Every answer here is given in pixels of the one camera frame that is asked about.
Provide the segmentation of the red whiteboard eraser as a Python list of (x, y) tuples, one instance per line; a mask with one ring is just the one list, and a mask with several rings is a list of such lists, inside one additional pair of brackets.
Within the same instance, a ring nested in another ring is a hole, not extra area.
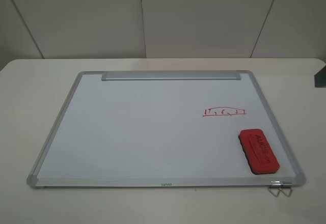
[(278, 160), (261, 129), (242, 130), (238, 138), (253, 174), (274, 174), (279, 170)]

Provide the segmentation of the left metal hanging clip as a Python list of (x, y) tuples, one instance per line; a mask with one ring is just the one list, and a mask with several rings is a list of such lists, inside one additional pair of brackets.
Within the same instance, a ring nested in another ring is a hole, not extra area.
[(282, 182), (281, 181), (271, 181), (271, 184), (270, 186), (268, 187), (268, 191), (274, 196), (274, 197), (278, 197), (281, 190), (281, 185), (282, 185)]

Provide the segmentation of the metal hanging clip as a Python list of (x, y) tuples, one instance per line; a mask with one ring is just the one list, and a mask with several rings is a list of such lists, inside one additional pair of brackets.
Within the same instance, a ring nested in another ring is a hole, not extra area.
[(268, 187), (268, 191), (274, 196), (274, 197), (278, 197), (281, 190), (281, 185), (282, 185), (282, 182), (281, 181), (271, 181), (271, 184), (270, 186)]
[(279, 190), (282, 194), (284, 194), (286, 197), (291, 197), (293, 188), (291, 182), (280, 182)]

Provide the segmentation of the right metal hanging clip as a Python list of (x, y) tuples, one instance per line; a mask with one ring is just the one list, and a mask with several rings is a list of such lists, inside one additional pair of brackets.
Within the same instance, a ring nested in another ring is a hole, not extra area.
[(279, 190), (282, 194), (284, 194), (286, 197), (291, 197), (293, 188), (291, 182), (280, 182)]

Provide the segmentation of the dark object at table edge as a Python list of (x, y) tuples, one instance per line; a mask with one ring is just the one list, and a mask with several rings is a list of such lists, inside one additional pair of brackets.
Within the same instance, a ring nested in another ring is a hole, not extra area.
[(326, 66), (314, 75), (314, 86), (316, 88), (326, 87)]

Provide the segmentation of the white board with aluminium frame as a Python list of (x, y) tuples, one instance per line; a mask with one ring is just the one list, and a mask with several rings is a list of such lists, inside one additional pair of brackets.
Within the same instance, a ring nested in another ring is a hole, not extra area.
[[(261, 129), (279, 170), (252, 173)], [(40, 187), (301, 186), (306, 178), (251, 71), (78, 74), (27, 177)]]

